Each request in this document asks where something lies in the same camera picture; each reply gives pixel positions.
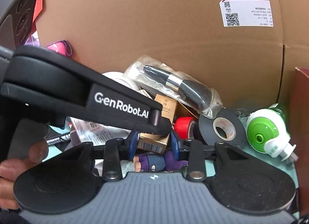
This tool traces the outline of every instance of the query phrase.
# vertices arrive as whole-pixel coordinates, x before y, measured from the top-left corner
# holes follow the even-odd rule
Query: metal screw
[[[104,176],[107,179],[117,179],[119,177],[119,173],[115,172],[115,171],[108,171],[108,172],[104,173]]]
[[[193,172],[189,173],[189,176],[192,179],[202,179],[204,177],[204,174],[200,171],[193,171]]]

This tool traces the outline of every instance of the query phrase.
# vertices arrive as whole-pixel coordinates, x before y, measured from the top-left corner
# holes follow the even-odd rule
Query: green plastic disc
[[[254,118],[248,125],[247,137],[250,145],[258,152],[265,153],[264,144],[279,136],[276,125],[269,119]]]

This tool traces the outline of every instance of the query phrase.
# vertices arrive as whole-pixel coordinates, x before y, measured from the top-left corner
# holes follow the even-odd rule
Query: clear plastic packaging
[[[154,88],[211,119],[222,108],[220,96],[214,89],[148,56],[137,59],[123,76]]]

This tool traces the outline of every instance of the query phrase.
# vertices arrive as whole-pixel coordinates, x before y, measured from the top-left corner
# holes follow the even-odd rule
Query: human hand
[[[24,171],[38,165],[48,155],[46,141],[35,143],[28,152],[28,158],[7,159],[0,164],[0,207],[4,209],[18,209],[19,206],[13,193],[14,181]]]

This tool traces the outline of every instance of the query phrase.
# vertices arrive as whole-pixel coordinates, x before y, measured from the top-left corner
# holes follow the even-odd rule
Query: pink object
[[[66,57],[71,57],[73,55],[71,45],[69,44],[68,41],[65,40],[52,43],[48,45],[47,48],[56,51],[59,54],[64,55]]]

